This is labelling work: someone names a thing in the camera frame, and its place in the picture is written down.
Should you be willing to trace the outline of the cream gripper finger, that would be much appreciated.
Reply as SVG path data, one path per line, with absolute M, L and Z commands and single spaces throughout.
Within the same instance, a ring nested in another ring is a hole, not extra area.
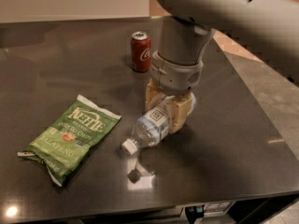
M 150 79 L 146 88 L 146 110 L 149 111 L 159 103 L 166 103 L 167 101 L 168 97 L 160 90 L 158 85 L 152 79 Z
M 187 117 L 195 108 L 195 97 L 190 91 L 185 95 L 173 96 L 166 101 L 166 110 L 169 117 L 169 132 L 180 130 Z

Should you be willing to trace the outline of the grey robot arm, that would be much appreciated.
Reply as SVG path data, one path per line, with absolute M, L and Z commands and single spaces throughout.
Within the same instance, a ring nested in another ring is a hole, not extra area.
M 164 18 L 152 54 L 146 108 L 165 95 L 169 132 L 181 129 L 199 83 L 207 43 L 215 32 L 230 36 L 284 77 L 299 79 L 299 3 L 292 0 L 157 0 Z

